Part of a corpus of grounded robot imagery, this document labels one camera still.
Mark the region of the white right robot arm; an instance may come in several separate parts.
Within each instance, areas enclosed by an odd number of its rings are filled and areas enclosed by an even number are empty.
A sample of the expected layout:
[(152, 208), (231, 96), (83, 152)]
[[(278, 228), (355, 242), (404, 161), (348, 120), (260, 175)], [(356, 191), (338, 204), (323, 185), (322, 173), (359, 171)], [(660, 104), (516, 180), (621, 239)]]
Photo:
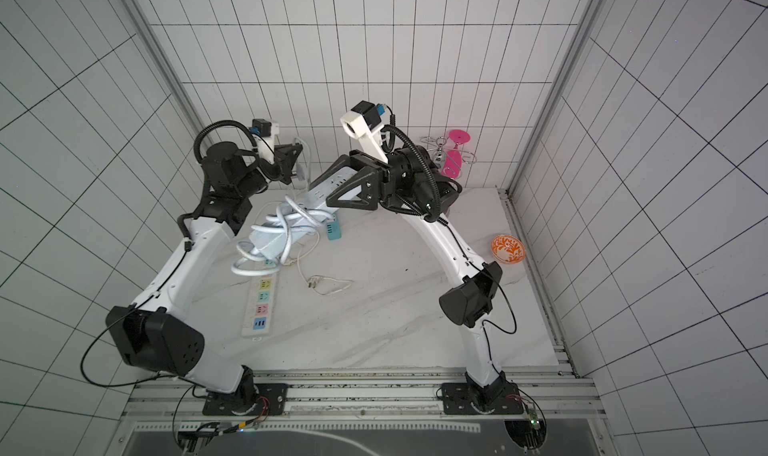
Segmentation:
[(386, 162), (353, 150), (339, 156), (326, 172), (310, 182), (310, 188), (340, 176), (344, 169), (348, 174), (322, 196), (322, 201), (330, 208), (383, 208), (400, 215), (430, 249), (451, 286), (440, 296), (439, 305), (460, 330), (466, 368), (464, 382), (441, 386), (444, 412), (524, 413), (517, 385), (494, 364), (486, 330), (492, 323), (493, 299), (503, 291), (503, 270), (498, 263), (478, 255), (442, 211), (456, 202), (460, 185), (441, 175), (427, 151), (417, 146), (394, 150)]

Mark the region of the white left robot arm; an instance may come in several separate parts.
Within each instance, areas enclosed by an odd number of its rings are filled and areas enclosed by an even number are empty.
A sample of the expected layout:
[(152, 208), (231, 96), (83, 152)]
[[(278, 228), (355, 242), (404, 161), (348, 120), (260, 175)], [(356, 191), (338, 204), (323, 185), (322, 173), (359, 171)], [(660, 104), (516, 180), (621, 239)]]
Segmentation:
[(206, 389), (203, 412), (212, 415), (277, 415), (286, 385), (259, 388), (250, 368), (207, 346), (204, 335), (186, 323), (193, 297), (219, 250), (240, 232), (252, 210), (250, 198), (270, 182), (288, 183), (301, 152), (281, 144), (264, 160), (234, 142), (213, 144), (200, 161), (204, 172), (198, 206), (178, 217), (180, 246), (157, 276), (128, 306), (113, 307), (107, 329), (129, 366), (180, 377)]

